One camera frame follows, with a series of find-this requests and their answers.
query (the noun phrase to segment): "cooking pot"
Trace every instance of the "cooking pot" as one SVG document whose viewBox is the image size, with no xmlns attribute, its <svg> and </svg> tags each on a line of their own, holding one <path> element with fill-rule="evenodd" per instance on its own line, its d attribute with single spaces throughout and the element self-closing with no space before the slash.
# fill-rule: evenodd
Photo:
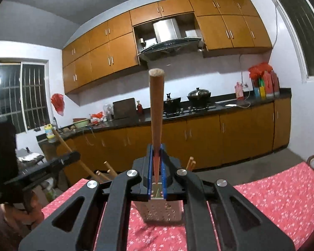
<svg viewBox="0 0 314 251">
<path fill-rule="evenodd" d="M 175 113 L 179 111 L 181 97 L 171 98 L 171 93 L 167 93 L 166 96 L 166 101 L 164 101 L 164 112 Z"/>
<path fill-rule="evenodd" d="M 197 88 L 194 91 L 191 91 L 187 98 L 191 102 L 191 106 L 194 108 L 205 108 L 208 106 L 211 93 L 208 90 Z"/>
</svg>

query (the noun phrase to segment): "kitchen countertop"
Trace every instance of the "kitchen countertop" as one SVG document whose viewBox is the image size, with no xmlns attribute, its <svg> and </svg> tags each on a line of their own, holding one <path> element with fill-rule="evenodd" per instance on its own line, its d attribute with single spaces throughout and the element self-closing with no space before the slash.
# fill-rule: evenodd
<svg viewBox="0 0 314 251">
<path fill-rule="evenodd" d="M 188 119 L 192 117 L 200 117 L 200 116 L 207 116 L 207 115 L 215 115 L 215 114 L 225 114 L 225 113 L 231 113 L 236 112 L 238 110 L 241 110 L 242 107 L 253 107 L 258 106 L 262 104 L 271 103 L 276 99 L 282 99 L 282 98 L 291 98 L 291 89 L 289 88 L 281 88 L 280 89 L 280 96 L 278 97 L 271 97 L 271 98 L 256 98 L 253 94 L 253 91 L 250 92 L 249 97 L 246 100 L 236 100 L 235 94 L 227 94 L 227 95 L 220 95 L 220 96 L 213 96 L 211 97 L 211 103 L 216 103 L 216 108 L 210 109 L 210 110 L 196 110 L 196 111 L 189 111 L 189 101 L 181 102 L 184 112 L 175 115 L 175 116 L 167 116 L 163 117 L 163 122 L 168 121 L 174 121 L 174 120 L 182 120 L 182 119 Z M 236 107 L 226 107 L 227 104 L 237 104 L 239 106 Z M 132 127 L 132 126 L 142 126 L 142 125 L 150 125 L 151 124 L 151 115 L 150 115 L 150 109 L 144 109 L 144 114 L 142 116 L 134 117 L 134 118 L 124 118 L 124 119 L 117 119 L 112 121 L 107 121 L 100 123 L 96 126 L 87 126 L 84 128 L 76 129 L 74 131 L 70 131 L 69 133 L 64 134 L 62 137 L 64 140 L 67 140 L 69 138 L 73 138 L 75 136 L 79 136 L 83 134 L 84 132 L 90 132 L 91 129 L 93 132 L 97 131 L 104 131 L 104 130 L 111 130 L 111 129 L 118 129 L 118 128 L 125 128 L 125 127 Z M 39 141 L 39 146 L 42 148 L 43 144 L 49 144 L 52 143 L 54 145 L 59 144 L 59 142 L 56 139 L 44 139 Z"/>
</svg>

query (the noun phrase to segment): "pink tablecloth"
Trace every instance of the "pink tablecloth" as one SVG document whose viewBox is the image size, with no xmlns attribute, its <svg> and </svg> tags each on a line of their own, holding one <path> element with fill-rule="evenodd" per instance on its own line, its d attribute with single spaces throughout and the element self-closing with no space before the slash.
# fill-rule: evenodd
<svg viewBox="0 0 314 251">
<path fill-rule="evenodd" d="M 81 179 L 55 201 L 42 209 L 47 218 L 86 179 Z M 284 231 L 298 249 L 314 230 L 314 172 L 300 163 L 284 172 L 235 188 Z M 159 227 L 143 222 L 131 205 L 128 251 L 186 251 L 186 232 L 183 226 Z"/>
</svg>

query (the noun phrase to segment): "floor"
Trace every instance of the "floor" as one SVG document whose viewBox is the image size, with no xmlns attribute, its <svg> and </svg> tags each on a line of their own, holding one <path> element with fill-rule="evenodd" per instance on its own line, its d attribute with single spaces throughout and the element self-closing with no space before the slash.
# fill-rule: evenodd
<svg viewBox="0 0 314 251">
<path fill-rule="evenodd" d="M 231 185 L 238 185 L 275 175 L 302 161 L 301 157 L 289 149 L 283 149 L 258 159 L 210 171 L 197 172 L 197 174 L 202 180 L 215 182 L 222 178 Z"/>
</svg>

